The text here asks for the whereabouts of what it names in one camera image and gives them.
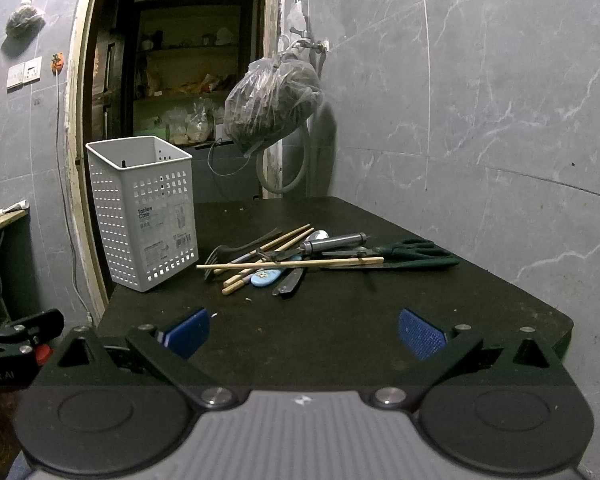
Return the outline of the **orange wall hook ornament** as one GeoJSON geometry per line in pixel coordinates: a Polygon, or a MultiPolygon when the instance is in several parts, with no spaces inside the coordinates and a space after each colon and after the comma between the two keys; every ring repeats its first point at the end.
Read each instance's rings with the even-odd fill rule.
{"type": "Polygon", "coordinates": [[[50,59],[50,70],[54,76],[59,75],[65,65],[65,57],[62,52],[56,52],[50,59]]]}

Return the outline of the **long wooden chopstick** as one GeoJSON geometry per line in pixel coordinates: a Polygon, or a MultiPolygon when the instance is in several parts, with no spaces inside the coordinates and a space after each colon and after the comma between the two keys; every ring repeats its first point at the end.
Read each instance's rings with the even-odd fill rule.
{"type": "Polygon", "coordinates": [[[215,263],[200,264],[196,266],[199,270],[246,270],[246,269],[283,269],[283,268],[333,268],[334,266],[348,266],[349,264],[383,263],[382,257],[363,258],[338,258],[318,260],[285,260],[279,262],[257,261],[243,263],[215,263]]]}

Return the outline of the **green handled knife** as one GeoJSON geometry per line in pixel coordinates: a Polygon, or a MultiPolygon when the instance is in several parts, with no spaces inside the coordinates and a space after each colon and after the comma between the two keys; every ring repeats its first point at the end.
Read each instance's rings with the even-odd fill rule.
{"type": "Polygon", "coordinates": [[[402,261],[384,261],[383,263],[363,263],[349,264],[348,266],[334,266],[334,270],[349,270],[349,269],[430,269],[430,268],[449,268],[457,266],[460,263],[455,257],[434,257],[428,259],[411,259],[402,261]]]}

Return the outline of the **steel cylindrical handle peeler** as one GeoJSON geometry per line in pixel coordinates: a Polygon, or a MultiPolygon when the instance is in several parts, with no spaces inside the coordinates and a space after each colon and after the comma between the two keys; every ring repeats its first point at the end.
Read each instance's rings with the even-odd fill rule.
{"type": "Polygon", "coordinates": [[[276,252],[272,255],[273,261],[283,261],[294,256],[312,255],[314,252],[328,252],[332,249],[349,248],[360,246],[365,243],[367,236],[365,233],[354,233],[323,238],[322,240],[306,240],[298,247],[276,252]]]}

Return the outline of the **hanging plastic bag dark contents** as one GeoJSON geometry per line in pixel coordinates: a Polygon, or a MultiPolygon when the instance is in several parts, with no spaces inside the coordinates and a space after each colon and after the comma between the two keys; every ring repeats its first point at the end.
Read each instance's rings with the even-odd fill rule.
{"type": "Polygon", "coordinates": [[[252,62],[225,100],[224,130],[250,157],[296,131],[323,101],[314,67],[291,53],[252,62]]]}

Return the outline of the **small hanging mesh bag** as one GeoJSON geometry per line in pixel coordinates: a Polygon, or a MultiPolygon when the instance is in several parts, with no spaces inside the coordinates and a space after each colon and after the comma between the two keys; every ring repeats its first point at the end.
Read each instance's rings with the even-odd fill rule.
{"type": "Polygon", "coordinates": [[[43,12],[35,5],[35,0],[20,0],[16,10],[9,15],[5,25],[8,39],[33,37],[45,25],[43,12]]]}

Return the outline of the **white wall switch plate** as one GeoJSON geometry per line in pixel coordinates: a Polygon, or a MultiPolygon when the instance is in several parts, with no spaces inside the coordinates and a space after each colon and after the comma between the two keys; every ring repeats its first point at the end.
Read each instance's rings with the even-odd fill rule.
{"type": "Polygon", "coordinates": [[[38,56],[27,62],[13,65],[7,73],[6,90],[12,91],[38,81],[41,78],[42,59],[42,56],[38,56]]]}

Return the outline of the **light blue handled utensil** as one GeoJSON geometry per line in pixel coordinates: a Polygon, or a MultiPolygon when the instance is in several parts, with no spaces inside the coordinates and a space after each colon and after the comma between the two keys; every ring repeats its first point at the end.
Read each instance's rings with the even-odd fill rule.
{"type": "Polygon", "coordinates": [[[250,284],[257,288],[268,287],[275,283],[285,272],[283,269],[260,269],[250,276],[250,284]]]}

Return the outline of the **black slotted spatula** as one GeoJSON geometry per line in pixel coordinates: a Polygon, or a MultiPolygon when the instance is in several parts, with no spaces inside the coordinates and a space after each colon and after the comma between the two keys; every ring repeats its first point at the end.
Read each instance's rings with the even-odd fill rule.
{"type": "Polygon", "coordinates": [[[248,242],[247,244],[243,244],[242,246],[230,247],[227,244],[222,244],[216,246],[210,255],[208,255],[207,260],[204,262],[205,264],[212,263],[222,263],[227,262],[227,259],[232,257],[238,257],[244,254],[248,249],[256,248],[262,245],[265,242],[269,242],[270,240],[274,240],[277,235],[282,234],[282,230],[276,228],[270,232],[265,233],[264,235],[248,242]]]}

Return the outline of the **white perforated utensil basket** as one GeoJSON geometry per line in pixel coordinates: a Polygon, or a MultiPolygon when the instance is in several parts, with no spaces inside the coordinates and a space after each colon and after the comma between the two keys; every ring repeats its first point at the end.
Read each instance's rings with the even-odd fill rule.
{"type": "Polygon", "coordinates": [[[112,280],[147,292],[197,262],[192,155],[158,136],[85,148],[112,280]]]}

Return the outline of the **wall tap fixture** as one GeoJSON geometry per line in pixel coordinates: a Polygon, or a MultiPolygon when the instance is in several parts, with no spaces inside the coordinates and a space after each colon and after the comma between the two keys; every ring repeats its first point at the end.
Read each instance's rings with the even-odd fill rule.
{"type": "Polygon", "coordinates": [[[294,32],[281,36],[279,41],[279,54],[301,56],[304,51],[309,50],[318,56],[326,56],[329,51],[329,43],[326,40],[316,41],[294,32]]]}

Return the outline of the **wooden counter shelf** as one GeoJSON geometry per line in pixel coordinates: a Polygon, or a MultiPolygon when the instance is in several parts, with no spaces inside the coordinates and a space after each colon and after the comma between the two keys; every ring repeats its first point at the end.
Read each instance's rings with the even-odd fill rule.
{"type": "Polygon", "coordinates": [[[0,232],[1,230],[4,230],[6,226],[10,226],[17,220],[26,218],[27,215],[28,212],[26,210],[16,210],[8,212],[7,214],[3,214],[2,216],[0,216],[0,232]]]}

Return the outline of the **metal spoon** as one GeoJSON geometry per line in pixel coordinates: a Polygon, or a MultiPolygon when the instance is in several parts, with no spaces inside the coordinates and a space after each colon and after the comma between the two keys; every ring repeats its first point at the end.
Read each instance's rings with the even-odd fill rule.
{"type": "Polygon", "coordinates": [[[320,240],[326,240],[329,238],[328,233],[325,230],[316,230],[309,234],[302,242],[302,246],[308,248],[312,246],[315,242],[319,242],[320,240]]]}

